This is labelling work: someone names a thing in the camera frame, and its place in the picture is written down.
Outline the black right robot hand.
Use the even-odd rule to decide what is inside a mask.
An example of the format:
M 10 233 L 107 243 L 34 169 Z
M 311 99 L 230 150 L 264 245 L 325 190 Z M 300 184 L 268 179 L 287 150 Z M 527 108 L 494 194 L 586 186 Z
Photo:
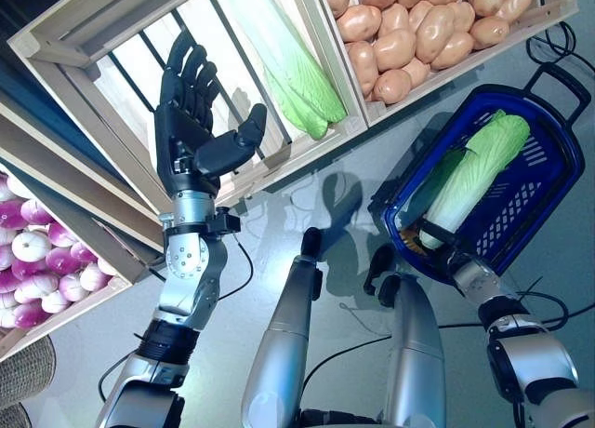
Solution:
M 437 248 L 427 248 L 427 251 L 440 264 L 446 265 L 458 257 L 472 255 L 474 252 L 474 248 L 467 238 L 460 234 L 452 233 L 436 223 L 422 218 L 419 223 L 419 229 L 441 242 Z

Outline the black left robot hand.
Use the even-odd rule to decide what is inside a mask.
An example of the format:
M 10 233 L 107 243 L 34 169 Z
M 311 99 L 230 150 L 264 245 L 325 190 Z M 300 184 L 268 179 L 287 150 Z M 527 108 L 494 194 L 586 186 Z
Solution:
M 238 128 L 213 135 L 216 65 L 182 31 L 173 43 L 154 112 L 157 173 L 171 197 L 189 190 L 218 195 L 220 177 L 245 164 L 261 144 L 267 108 L 252 106 Z

